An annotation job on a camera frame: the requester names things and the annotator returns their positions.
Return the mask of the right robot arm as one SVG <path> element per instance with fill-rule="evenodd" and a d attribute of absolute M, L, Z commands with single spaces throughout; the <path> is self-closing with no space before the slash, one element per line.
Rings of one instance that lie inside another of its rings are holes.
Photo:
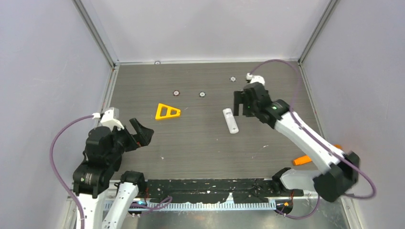
<path fill-rule="evenodd" d="M 273 177 L 273 191 L 284 196 L 292 189 L 308 190 L 327 202 L 334 202 L 358 181 L 360 158 L 329 144 L 306 125 L 281 99 L 271 100 L 261 83 L 250 83 L 234 91 L 234 115 L 256 117 L 283 134 L 310 157 L 317 170 L 280 170 Z"/>

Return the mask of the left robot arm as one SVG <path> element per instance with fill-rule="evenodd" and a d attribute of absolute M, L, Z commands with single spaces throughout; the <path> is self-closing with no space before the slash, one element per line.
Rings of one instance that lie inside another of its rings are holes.
<path fill-rule="evenodd" d="M 118 182 L 114 202 L 106 216 L 103 215 L 110 180 L 121 166 L 125 152 L 148 146 L 154 130 L 144 127 L 132 118 L 136 133 L 125 126 L 101 125 L 88 134 L 85 142 L 85 159 L 73 173 L 73 192 L 78 199 L 77 227 L 81 229 L 119 229 L 122 227 L 134 198 L 142 197 L 147 190 L 144 174 L 126 171 Z"/>

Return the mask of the white remote control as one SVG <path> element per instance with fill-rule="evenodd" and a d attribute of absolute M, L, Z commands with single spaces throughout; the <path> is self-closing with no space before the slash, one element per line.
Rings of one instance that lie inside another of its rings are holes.
<path fill-rule="evenodd" d="M 229 133 L 237 134 L 239 132 L 239 128 L 237 126 L 236 120 L 234 118 L 234 114 L 230 108 L 223 109 L 223 115 L 225 118 L 226 125 L 228 127 Z"/>

